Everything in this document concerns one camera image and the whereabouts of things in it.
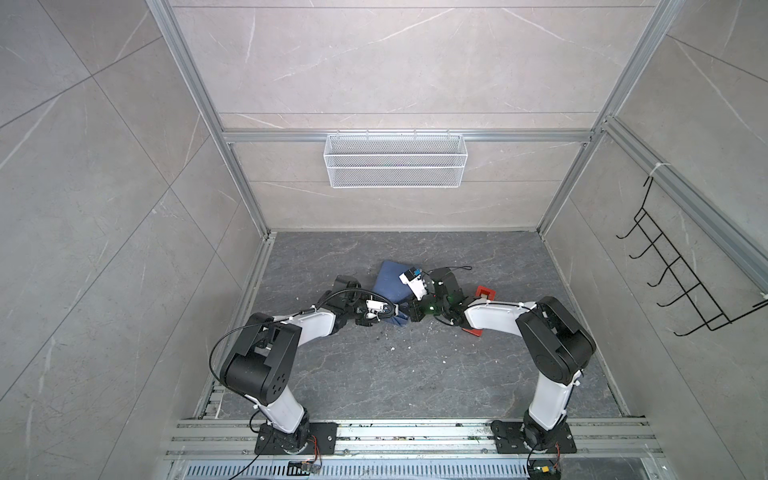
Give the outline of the red tape dispenser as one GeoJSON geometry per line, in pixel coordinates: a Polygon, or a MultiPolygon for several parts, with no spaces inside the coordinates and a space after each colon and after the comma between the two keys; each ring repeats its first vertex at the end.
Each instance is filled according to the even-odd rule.
{"type": "MultiPolygon", "coordinates": [[[[485,300],[494,300],[496,296],[496,291],[483,286],[478,286],[475,292],[475,296],[485,300]]],[[[481,337],[483,334],[483,331],[481,329],[463,327],[462,330],[475,337],[481,337]]]]}

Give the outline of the light blue wrapping paper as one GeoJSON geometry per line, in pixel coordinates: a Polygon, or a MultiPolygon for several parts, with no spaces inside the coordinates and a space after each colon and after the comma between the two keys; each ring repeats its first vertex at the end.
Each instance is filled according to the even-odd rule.
{"type": "Polygon", "coordinates": [[[409,322],[418,323],[423,320],[424,314],[419,310],[417,297],[409,285],[411,280],[421,279],[421,274],[419,267],[390,260],[382,262],[373,291],[398,307],[398,313],[386,318],[385,322],[405,326],[409,322]]]}

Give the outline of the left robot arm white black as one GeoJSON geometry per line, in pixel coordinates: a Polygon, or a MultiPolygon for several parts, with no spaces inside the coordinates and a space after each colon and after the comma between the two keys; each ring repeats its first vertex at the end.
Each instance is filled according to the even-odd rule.
{"type": "Polygon", "coordinates": [[[273,431],[304,437],[309,415],[288,387],[298,349],[339,332],[350,321],[370,326],[398,313],[395,302],[350,276],[339,276],[314,305],[297,313],[251,315],[232,331],[237,338],[215,376],[225,388],[256,405],[273,431]]]}

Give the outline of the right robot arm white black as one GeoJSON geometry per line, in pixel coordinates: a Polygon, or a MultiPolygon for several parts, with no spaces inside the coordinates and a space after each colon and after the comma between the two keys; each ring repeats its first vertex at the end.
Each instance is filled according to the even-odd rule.
{"type": "Polygon", "coordinates": [[[399,280],[414,296],[409,307],[414,321],[432,315],[465,330],[492,330],[523,339],[538,380],[521,436],[532,451],[554,447],[567,426],[572,391],[596,352],[594,339],[581,323],[552,296],[517,303],[467,296],[449,267],[432,272],[411,268],[399,280]]]}

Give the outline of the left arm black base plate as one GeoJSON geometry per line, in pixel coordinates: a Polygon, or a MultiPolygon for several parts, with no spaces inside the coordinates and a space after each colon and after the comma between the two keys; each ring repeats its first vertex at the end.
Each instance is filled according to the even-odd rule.
{"type": "Polygon", "coordinates": [[[265,423],[257,433],[255,454],[331,455],[335,451],[338,425],[333,422],[301,424],[294,433],[285,433],[265,423]]]}

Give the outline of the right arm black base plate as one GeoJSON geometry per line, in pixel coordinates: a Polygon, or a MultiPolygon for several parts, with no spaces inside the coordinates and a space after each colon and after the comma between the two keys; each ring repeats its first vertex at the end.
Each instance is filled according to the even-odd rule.
{"type": "Polygon", "coordinates": [[[577,452],[570,425],[566,421],[559,422],[552,430],[545,430],[533,420],[493,420],[490,428],[499,454],[577,452]]]}

